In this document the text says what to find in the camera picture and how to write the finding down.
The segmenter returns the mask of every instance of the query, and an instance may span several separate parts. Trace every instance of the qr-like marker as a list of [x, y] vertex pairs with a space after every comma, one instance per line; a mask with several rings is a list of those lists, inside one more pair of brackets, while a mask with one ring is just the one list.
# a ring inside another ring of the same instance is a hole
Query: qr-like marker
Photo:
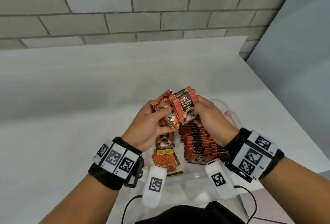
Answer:
[[114, 150], [111, 150], [110, 153], [108, 154], [107, 158], [105, 159], [105, 161], [107, 163], [110, 163], [111, 165], [114, 165], [116, 166], [119, 159], [121, 158], [121, 154], [114, 151]]
[[253, 164], [258, 165], [258, 163], [260, 162], [260, 160], [262, 158], [262, 154], [259, 154], [257, 151], [250, 148], [249, 151], [244, 156], [244, 158], [249, 160]]
[[103, 154], [108, 150], [108, 146], [103, 144], [99, 151], [96, 153], [98, 156], [102, 157]]
[[253, 170], [255, 169], [255, 166], [247, 162], [246, 160], [242, 160], [241, 164], [238, 166], [239, 169], [241, 169], [243, 172], [245, 172], [248, 175], [251, 175]]
[[223, 178], [223, 176], [220, 172], [212, 175], [211, 177], [212, 177], [212, 180], [213, 180], [214, 184], [217, 187], [221, 186], [223, 184], [226, 184], [226, 181], [225, 181], [225, 179]]
[[119, 165], [119, 169], [121, 169], [122, 171], [125, 171], [126, 173], [129, 173], [133, 164], [134, 164], [134, 161], [132, 161], [131, 159], [128, 159], [127, 157], [124, 157], [122, 160], [122, 163]]
[[261, 148], [268, 150], [271, 142], [267, 141], [265, 138], [263, 138], [262, 136], [259, 135], [259, 137], [257, 138], [257, 140], [255, 141], [255, 143], [260, 146]]
[[156, 177], [151, 177], [150, 185], [149, 185], [149, 190], [155, 191], [155, 192], [160, 192], [160, 188], [162, 187], [162, 179], [156, 178]]

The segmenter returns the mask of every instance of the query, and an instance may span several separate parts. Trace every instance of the forearm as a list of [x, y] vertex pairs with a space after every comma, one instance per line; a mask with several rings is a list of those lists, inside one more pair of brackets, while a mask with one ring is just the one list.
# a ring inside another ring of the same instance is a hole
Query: forearm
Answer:
[[118, 193], [87, 175], [40, 224], [103, 224], [109, 217]]
[[283, 158], [260, 180], [296, 224], [327, 223], [330, 219], [330, 181]]

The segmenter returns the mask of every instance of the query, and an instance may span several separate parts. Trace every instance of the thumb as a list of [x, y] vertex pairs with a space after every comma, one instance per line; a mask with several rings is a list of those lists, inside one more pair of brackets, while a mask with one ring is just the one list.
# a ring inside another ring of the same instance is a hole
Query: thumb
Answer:
[[169, 115], [171, 113], [171, 110], [172, 110], [171, 107], [162, 108], [152, 113], [152, 115], [156, 121], [159, 121], [161, 118]]
[[197, 103], [194, 107], [194, 115], [202, 114], [205, 109], [207, 109], [206, 106], [204, 106], [202, 103]]

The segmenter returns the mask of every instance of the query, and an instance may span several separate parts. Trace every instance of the black cable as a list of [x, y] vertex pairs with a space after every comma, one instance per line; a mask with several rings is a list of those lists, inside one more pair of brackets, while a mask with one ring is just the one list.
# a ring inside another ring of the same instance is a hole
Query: black cable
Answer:
[[124, 223], [124, 217], [125, 217], [125, 213], [126, 213], [126, 209], [128, 207], [128, 205], [131, 203], [131, 201], [133, 201], [134, 199], [136, 198], [142, 198], [142, 195], [137, 195], [137, 196], [134, 196], [132, 199], [130, 199], [130, 201], [127, 203], [126, 207], [125, 207], [125, 210], [124, 210], [124, 213], [123, 213], [123, 218], [122, 218], [122, 224]]
[[248, 190], [248, 189], [246, 189], [245, 187], [242, 187], [242, 186], [234, 186], [234, 188], [242, 188], [242, 189], [245, 189], [251, 196], [252, 196], [252, 198], [253, 198], [253, 200], [254, 200], [254, 204], [255, 204], [255, 210], [254, 210], [254, 212], [253, 212], [253, 214], [251, 215], [251, 217], [248, 219], [248, 221], [247, 221], [247, 223], [246, 224], [248, 224], [250, 221], [251, 221], [251, 219], [253, 218], [253, 216], [255, 215], [255, 213], [257, 213], [257, 201], [255, 200], [255, 197], [254, 197], [254, 195]]

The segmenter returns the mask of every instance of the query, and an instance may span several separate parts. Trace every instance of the person's right hand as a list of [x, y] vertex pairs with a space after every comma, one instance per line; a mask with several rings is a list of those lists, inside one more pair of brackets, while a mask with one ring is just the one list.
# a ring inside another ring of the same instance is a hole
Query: person's right hand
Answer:
[[195, 105], [194, 114], [199, 114], [204, 128], [210, 133], [214, 141], [227, 145], [239, 132], [223, 115], [213, 102], [197, 95], [199, 103]]

